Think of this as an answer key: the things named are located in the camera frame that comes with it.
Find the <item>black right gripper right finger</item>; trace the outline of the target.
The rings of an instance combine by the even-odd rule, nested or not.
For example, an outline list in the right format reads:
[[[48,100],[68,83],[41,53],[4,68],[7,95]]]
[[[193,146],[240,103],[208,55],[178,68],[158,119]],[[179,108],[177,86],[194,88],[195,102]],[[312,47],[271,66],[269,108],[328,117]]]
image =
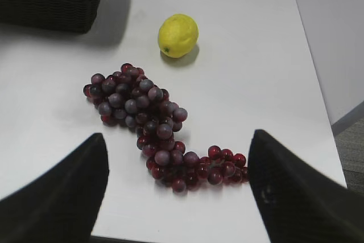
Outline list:
[[[251,140],[248,177],[271,242],[363,242],[363,196],[262,129]]]

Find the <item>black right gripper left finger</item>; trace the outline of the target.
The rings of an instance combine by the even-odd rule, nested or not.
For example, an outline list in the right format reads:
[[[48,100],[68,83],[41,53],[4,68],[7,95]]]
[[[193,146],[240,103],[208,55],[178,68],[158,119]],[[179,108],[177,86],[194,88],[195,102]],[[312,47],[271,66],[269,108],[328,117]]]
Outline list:
[[[1,200],[1,242],[89,242],[108,178],[106,143],[95,133]]]

